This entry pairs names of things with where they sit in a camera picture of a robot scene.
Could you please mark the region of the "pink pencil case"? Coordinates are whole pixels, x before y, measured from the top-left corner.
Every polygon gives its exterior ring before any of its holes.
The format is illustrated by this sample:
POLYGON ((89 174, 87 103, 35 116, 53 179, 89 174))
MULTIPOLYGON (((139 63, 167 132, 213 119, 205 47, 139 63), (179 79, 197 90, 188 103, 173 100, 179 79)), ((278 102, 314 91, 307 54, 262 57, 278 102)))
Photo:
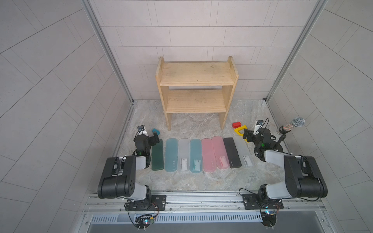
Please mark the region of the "pink pencil case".
POLYGON ((223 138, 221 136, 213 137, 212 144, 217 162, 217 167, 221 170, 230 168, 229 159, 227 156, 223 138))
POLYGON ((212 139, 205 138, 202 140, 202 155, 204 171, 215 172, 217 165, 212 139))

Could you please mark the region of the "black pencil case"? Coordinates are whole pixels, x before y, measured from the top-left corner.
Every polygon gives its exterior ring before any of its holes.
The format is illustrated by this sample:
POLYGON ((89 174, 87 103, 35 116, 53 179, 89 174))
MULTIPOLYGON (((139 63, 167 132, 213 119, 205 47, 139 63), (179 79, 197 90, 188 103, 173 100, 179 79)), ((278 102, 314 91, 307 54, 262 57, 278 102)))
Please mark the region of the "black pencil case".
POLYGON ((240 168, 242 166, 237 147, 232 137, 223 139, 224 146, 226 149, 229 165, 231 169, 240 168))

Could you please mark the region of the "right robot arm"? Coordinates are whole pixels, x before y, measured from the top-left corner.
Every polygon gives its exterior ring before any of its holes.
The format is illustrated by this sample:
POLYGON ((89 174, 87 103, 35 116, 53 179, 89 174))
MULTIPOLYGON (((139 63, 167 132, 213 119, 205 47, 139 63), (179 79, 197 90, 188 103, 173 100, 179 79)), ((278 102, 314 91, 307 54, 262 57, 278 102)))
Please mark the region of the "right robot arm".
POLYGON ((280 138, 266 128, 256 131, 245 129, 243 139, 253 142, 257 158, 266 163, 284 169, 285 180, 275 184, 263 184, 257 193, 241 194, 246 210, 279 210, 283 209, 282 200, 300 198, 315 202, 328 194, 326 182, 319 166, 312 156, 285 153, 280 143, 286 138, 288 131, 279 129, 280 138))

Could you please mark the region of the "light teal pencil case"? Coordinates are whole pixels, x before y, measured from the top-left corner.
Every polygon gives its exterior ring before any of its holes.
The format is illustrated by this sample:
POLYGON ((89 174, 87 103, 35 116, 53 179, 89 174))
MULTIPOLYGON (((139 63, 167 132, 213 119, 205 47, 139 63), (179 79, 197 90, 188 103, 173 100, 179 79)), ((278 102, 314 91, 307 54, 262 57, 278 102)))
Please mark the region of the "light teal pencil case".
POLYGON ((178 140, 170 138, 166 141, 165 171, 175 172, 178 169, 178 140))
POLYGON ((200 173, 203 170, 202 142, 200 139, 190 141, 190 171, 200 173))

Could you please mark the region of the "dark green pencil case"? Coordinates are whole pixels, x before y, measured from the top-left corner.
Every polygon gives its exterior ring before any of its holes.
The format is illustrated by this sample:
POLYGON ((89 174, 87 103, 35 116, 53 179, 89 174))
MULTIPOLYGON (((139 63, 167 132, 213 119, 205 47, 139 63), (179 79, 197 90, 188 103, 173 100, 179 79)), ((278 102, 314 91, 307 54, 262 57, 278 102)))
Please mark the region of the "dark green pencil case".
POLYGON ((152 170, 159 171, 164 169, 164 151, 163 140, 160 139, 159 143, 152 146, 152 170))

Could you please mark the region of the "clear white pencil case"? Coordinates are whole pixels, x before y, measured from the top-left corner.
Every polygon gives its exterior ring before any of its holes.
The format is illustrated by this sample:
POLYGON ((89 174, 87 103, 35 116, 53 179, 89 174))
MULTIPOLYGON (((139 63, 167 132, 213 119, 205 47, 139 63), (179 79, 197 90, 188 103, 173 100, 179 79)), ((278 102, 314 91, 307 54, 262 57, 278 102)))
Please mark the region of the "clear white pencil case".
POLYGON ((248 143, 245 142, 245 140, 242 139, 242 137, 240 136, 234 136, 233 140, 237 148, 242 167, 244 168, 252 167, 253 163, 251 160, 251 154, 250 154, 249 148, 247 146, 248 143))

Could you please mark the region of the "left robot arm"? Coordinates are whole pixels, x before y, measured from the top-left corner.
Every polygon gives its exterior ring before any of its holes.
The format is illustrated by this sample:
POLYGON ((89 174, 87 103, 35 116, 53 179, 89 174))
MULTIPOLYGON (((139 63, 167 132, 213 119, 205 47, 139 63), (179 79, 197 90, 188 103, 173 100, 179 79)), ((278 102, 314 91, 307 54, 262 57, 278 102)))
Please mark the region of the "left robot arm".
POLYGON ((157 133, 152 136, 137 134, 134 143, 133 155, 110 157, 106 160, 97 195, 100 199, 125 198, 126 211, 158 211, 159 207, 150 188, 136 182, 136 171, 149 167, 151 147, 160 143, 160 140, 157 133))

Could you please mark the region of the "frosted white pencil case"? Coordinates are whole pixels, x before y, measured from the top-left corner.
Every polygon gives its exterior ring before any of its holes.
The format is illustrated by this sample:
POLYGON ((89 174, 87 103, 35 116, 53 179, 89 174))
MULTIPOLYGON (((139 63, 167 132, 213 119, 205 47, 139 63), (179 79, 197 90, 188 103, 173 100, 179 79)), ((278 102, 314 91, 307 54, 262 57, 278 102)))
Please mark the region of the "frosted white pencil case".
POLYGON ((187 172, 190 166, 190 140, 180 139, 178 141, 178 171, 187 172))

